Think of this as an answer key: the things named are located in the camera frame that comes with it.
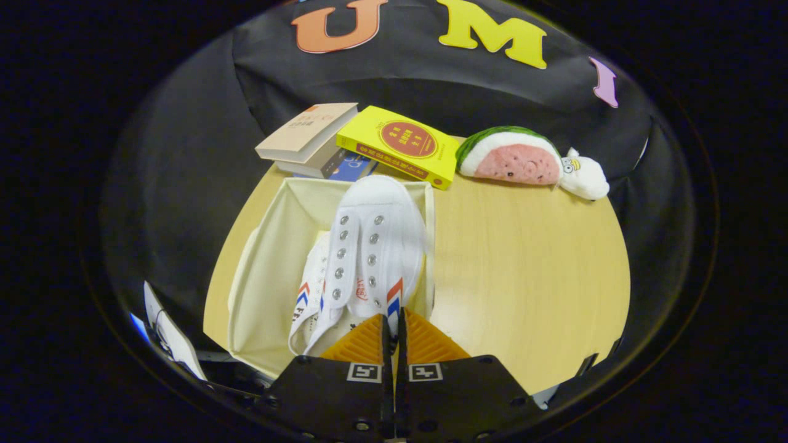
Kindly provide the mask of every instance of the wooden table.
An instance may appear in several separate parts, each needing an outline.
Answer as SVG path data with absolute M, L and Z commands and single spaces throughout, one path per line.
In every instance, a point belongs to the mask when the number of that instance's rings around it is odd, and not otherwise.
M 376 173 L 414 180 L 379 165 Z M 241 251 L 289 173 L 272 166 L 221 249 L 203 330 L 227 347 L 227 299 Z M 630 301 L 624 239 L 607 198 L 455 176 L 435 190 L 435 307 L 429 319 L 471 355 L 493 354 L 528 393 L 603 360 Z

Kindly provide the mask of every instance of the red circle label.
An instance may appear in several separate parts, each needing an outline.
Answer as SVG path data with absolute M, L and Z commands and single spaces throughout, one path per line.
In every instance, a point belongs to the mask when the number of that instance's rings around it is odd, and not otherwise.
M 424 158 L 435 153 L 435 139 L 420 126 L 407 121 L 392 121 L 381 129 L 386 146 L 408 157 Z

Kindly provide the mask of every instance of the letter m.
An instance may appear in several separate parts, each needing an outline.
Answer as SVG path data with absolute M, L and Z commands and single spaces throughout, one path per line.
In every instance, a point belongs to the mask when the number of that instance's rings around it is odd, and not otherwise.
M 450 47 L 474 49 L 478 43 L 470 37 L 473 29 L 488 51 L 497 52 L 511 40 L 511 48 L 505 51 L 509 58 L 535 68 L 547 68 L 541 45 L 547 33 L 541 28 L 518 18 L 497 24 L 479 5 L 464 0 L 437 2 L 448 8 L 448 32 L 438 38 L 439 42 Z

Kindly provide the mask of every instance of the white sneaker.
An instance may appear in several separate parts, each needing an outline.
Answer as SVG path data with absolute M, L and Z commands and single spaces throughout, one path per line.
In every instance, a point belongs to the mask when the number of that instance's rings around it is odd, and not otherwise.
M 424 220 L 400 182 L 385 176 L 356 181 L 340 201 L 330 233 L 307 256 L 290 350 L 319 356 L 376 314 L 386 316 L 395 337 L 425 245 Z

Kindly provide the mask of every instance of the stuffed animal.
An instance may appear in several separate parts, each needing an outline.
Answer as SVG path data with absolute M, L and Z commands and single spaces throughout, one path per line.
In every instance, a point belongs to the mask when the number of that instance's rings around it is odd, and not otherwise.
M 459 173 L 524 184 L 553 184 L 588 200 L 610 185 L 602 167 L 570 148 L 565 158 L 545 137 L 519 126 L 496 126 L 468 137 L 456 153 Z

